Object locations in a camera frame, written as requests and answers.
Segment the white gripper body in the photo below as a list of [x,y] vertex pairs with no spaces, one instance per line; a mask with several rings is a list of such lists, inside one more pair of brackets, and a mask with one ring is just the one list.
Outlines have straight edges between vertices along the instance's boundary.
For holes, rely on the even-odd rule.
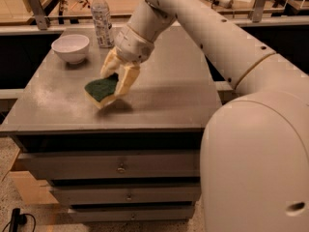
[[115,47],[117,55],[125,62],[143,63],[149,59],[155,45],[126,25],[116,36]]

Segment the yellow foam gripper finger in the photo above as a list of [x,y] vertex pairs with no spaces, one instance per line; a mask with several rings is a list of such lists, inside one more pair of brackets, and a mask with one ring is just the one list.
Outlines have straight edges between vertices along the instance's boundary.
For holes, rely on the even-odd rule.
[[117,54],[117,49],[113,47],[107,54],[100,70],[100,76],[107,78],[112,75],[121,65],[123,61]]
[[117,83],[115,96],[120,97],[126,95],[137,77],[139,76],[139,73],[139,65],[126,64],[124,66],[122,79]]

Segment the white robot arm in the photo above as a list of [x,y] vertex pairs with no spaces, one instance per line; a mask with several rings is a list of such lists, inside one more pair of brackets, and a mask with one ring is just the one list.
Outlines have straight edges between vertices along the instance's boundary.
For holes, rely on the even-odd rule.
[[202,139],[206,232],[309,232],[309,77],[199,0],[143,0],[100,71],[128,92],[158,35],[177,21],[229,80]]

